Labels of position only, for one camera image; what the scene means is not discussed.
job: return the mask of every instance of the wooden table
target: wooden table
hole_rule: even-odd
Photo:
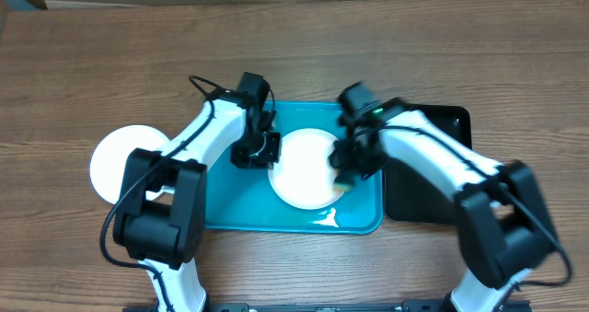
[[[278,99],[332,100],[364,80],[382,99],[456,104],[476,150],[536,171],[576,269],[526,288],[536,311],[589,298],[589,0],[399,0],[10,13],[0,47],[0,309],[117,311],[155,295],[109,265],[110,206],[88,161],[129,124],[178,133],[201,109],[187,81],[264,75]],[[123,257],[124,250],[115,248]],[[442,297],[465,265],[453,228],[384,219],[369,236],[208,232],[197,256],[215,302]],[[536,279],[557,279],[556,256]]]

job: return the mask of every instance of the round white plate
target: round white plate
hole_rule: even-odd
[[[158,129],[143,125],[122,127],[109,133],[90,160],[90,181],[94,190],[105,201],[117,202],[129,154],[137,147],[153,151],[167,142],[169,139]],[[145,197],[152,201],[161,193],[148,191]]]
[[[268,171],[270,184],[285,202],[304,210],[331,205],[343,194],[334,189],[336,170],[328,162],[337,138],[319,129],[300,129],[283,137],[280,161]]]

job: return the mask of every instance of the tray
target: tray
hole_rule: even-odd
[[[276,101],[276,130],[283,134],[317,128],[345,137],[337,125],[337,103]],[[383,218],[382,175],[359,182],[332,205],[300,210],[281,200],[272,189],[266,170],[236,168],[225,150],[208,173],[206,226],[288,233],[368,234]]]

